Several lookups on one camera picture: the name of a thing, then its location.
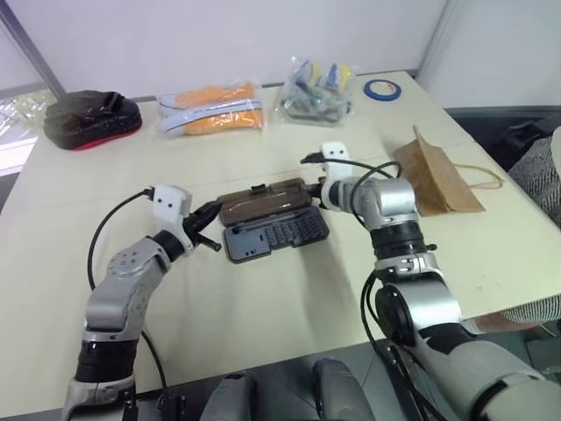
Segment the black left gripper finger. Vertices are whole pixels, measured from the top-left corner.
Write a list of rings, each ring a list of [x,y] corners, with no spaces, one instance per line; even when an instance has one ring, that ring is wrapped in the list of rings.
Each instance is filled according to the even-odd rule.
[[[193,212],[193,228],[204,229],[212,223],[221,210],[221,203],[209,201]]]
[[[205,237],[201,233],[197,233],[195,235],[195,241],[198,245],[206,246],[215,252],[219,252],[222,249],[222,245],[220,243]]]

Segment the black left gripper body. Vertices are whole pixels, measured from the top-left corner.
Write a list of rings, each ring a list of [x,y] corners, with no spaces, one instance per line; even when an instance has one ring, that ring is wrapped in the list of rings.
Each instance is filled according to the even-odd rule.
[[[183,231],[187,234],[193,246],[200,244],[198,237],[199,231],[202,229],[201,223],[201,215],[197,212],[190,213],[182,221]]]

